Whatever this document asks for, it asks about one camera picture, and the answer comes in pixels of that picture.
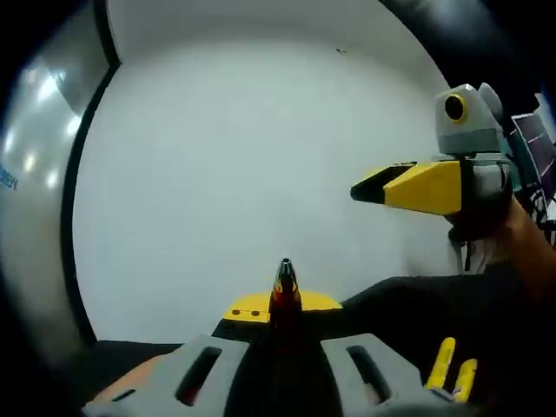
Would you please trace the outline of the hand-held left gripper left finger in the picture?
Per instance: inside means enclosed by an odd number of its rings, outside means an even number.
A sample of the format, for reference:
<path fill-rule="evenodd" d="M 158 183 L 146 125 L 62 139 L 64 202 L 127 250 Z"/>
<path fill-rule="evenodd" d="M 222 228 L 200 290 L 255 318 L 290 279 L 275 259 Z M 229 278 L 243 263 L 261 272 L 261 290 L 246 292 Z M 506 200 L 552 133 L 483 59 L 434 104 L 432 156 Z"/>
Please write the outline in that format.
<path fill-rule="evenodd" d="M 85 416 L 223 416 L 249 344 L 198 335 L 152 360 L 140 383 L 118 383 L 83 407 Z"/>

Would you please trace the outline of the person's right hand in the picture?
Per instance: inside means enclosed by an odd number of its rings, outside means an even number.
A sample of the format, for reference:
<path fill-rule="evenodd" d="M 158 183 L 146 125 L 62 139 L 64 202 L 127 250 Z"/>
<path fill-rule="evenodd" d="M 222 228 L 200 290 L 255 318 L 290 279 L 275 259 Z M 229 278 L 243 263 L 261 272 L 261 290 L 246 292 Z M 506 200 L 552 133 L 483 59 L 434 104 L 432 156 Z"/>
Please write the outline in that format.
<path fill-rule="evenodd" d="M 451 242 L 473 242 L 494 235 L 510 216 L 513 193 L 478 199 L 446 219 L 452 227 L 448 232 Z"/>

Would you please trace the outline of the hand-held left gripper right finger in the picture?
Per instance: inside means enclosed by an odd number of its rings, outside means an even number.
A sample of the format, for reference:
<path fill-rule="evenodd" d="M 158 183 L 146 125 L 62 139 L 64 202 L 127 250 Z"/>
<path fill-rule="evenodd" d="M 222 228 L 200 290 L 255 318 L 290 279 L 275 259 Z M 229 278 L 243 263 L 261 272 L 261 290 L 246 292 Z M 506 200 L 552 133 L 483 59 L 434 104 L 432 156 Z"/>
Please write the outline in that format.
<path fill-rule="evenodd" d="M 301 291 L 302 310 L 316 322 L 342 416 L 432 416 L 434 395 L 417 367 L 370 333 L 362 333 L 331 296 Z"/>

